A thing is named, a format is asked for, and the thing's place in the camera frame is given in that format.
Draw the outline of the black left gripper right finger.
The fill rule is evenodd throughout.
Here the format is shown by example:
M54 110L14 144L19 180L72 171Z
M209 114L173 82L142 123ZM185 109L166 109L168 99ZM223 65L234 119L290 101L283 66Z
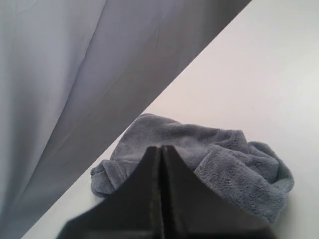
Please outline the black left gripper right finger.
M210 190L172 146L161 148L160 198L166 239L270 239L268 223Z

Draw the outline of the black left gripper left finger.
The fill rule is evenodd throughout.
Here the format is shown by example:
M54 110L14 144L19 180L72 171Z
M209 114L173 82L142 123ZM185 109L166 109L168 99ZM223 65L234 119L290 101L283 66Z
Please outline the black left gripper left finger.
M161 239L159 148L149 147L130 177L107 199L69 220L59 239Z

